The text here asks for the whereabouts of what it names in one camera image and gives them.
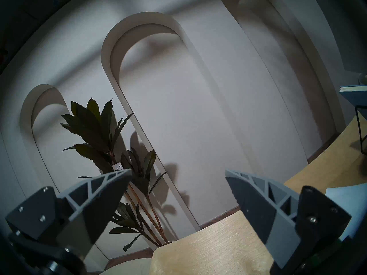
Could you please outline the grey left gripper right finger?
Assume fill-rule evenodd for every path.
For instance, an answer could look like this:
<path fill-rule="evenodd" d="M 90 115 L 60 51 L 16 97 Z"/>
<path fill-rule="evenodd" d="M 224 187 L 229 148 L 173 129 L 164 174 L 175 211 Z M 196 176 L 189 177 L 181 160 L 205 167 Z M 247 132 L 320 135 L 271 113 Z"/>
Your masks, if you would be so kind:
<path fill-rule="evenodd" d="M 311 275 L 341 247 L 351 215 L 316 188 L 297 193 L 236 170 L 225 178 L 242 213 L 274 259 L 271 275 Z"/>

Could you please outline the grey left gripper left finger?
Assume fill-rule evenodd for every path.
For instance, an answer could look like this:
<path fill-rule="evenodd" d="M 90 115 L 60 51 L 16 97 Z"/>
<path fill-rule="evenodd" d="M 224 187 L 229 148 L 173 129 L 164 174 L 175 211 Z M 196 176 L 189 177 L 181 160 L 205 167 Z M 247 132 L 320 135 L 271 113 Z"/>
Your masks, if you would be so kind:
<path fill-rule="evenodd" d="M 56 195 L 42 187 L 6 216 L 9 241 L 25 258 L 84 259 L 112 219 L 131 169 L 86 178 Z"/>

